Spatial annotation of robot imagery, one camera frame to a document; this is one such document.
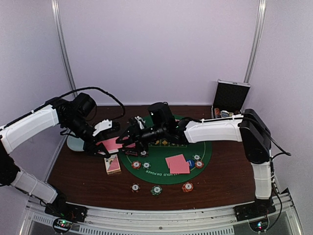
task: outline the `black case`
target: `black case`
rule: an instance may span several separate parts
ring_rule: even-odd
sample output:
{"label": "black case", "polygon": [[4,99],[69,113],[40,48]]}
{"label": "black case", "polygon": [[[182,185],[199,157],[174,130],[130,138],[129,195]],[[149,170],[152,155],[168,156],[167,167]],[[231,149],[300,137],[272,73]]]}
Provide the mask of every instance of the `black case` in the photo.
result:
{"label": "black case", "polygon": [[214,108],[228,112],[240,111],[250,89],[250,84],[218,80],[211,116],[214,118]]}

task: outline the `poker table layout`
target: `poker table layout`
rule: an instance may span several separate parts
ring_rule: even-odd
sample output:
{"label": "poker table layout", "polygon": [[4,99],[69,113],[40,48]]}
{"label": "poker table layout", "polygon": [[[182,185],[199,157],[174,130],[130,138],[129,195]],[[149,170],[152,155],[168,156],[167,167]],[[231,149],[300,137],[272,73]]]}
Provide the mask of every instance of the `poker table layout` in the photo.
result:
{"label": "poker table layout", "polygon": [[[210,106],[170,106],[179,117],[211,118]],[[148,106],[126,106],[126,115],[119,119],[121,130],[111,134],[116,137],[128,127],[128,119],[146,117]],[[118,106],[100,106],[91,123],[110,119],[121,113]],[[190,175],[170,175],[165,157],[184,154],[191,159],[199,154],[204,167],[191,169]],[[212,141],[178,146],[164,142],[152,143],[146,159],[119,153],[121,172],[107,175],[104,159],[91,157],[84,152],[74,152],[65,144],[56,160],[48,183],[67,195],[72,203],[124,210],[186,210],[212,208],[254,200],[252,166],[245,157],[242,143],[234,141]],[[151,168],[134,170],[131,162],[150,162]],[[194,185],[192,192],[183,192],[184,182]],[[139,192],[131,186],[140,185]],[[153,196],[155,185],[162,193]]]}

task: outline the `blue poker chip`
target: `blue poker chip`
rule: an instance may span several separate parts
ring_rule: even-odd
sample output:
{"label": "blue poker chip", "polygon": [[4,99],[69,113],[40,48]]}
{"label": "blue poker chip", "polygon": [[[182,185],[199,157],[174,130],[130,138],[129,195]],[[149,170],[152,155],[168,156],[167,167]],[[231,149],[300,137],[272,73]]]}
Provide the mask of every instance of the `blue poker chip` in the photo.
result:
{"label": "blue poker chip", "polygon": [[189,160],[187,160],[186,162],[189,163],[189,168],[190,168],[190,169],[195,167],[195,161],[194,161],[194,160],[189,159]]}

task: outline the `green poker chip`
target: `green poker chip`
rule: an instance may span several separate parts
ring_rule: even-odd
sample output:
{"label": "green poker chip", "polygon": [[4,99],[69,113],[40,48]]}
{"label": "green poker chip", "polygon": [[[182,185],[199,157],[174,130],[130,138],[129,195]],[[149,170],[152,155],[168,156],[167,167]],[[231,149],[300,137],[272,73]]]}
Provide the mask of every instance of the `green poker chip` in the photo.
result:
{"label": "green poker chip", "polygon": [[162,188],[159,185],[153,186],[151,189],[151,193],[153,196],[158,196],[159,194],[162,193]]}
{"label": "green poker chip", "polygon": [[195,154],[194,156],[192,156],[192,159],[195,161],[199,161],[200,160],[200,155],[199,154]]}
{"label": "green poker chip", "polygon": [[151,163],[150,162],[144,162],[143,163],[143,165],[142,165],[142,167],[144,168],[144,169],[150,169],[150,167],[151,167]]}

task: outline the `poker chip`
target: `poker chip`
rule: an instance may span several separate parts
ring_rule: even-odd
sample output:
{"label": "poker chip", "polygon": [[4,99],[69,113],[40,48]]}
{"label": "poker chip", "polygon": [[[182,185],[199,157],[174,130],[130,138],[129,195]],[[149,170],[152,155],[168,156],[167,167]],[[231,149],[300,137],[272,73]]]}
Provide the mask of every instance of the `poker chip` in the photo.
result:
{"label": "poker chip", "polygon": [[151,193],[153,196],[158,196],[159,194],[162,193],[162,188],[159,185],[153,186],[151,189]]}
{"label": "poker chip", "polygon": [[199,161],[200,160],[200,155],[199,154],[195,154],[194,156],[192,156],[192,159],[195,161]]}
{"label": "poker chip", "polygon": [[194,190],[194,185],[190,182],[186,182],[185,184],[183,184],[181,189],[184,192],[191,192],[192,190]]}
{"label": "poker chip", "polygon": [[203,161],[196,161],[196,164],[195,164],[195,165],[196,165],[196,168],[198,168],[198,169],[204,167]]}
{"label": "poker chip", "polygon": [[140,190],[140,185],[139,184],[133,184],[131,186],[132,192],[139,192]]}
{"label": "poker chip", "polygon": [[144,162],[144,164],[142,165],[142,167],[144,168],[144,169],[150,169],[150,167],[151,167],[151,163],[150,162]]}
{"label": "poker chip", "polygon": [[189,163],[189,168],[192,169],[195,167],[195,161],[194,160],[187,160],[186,162]]}
{"label": "poker chip", "polygon": [[132,167],[133,167],[134,169],[139,169],[139,168],[141,167],[140,161],[134,161],[134,162],[132,163]]}

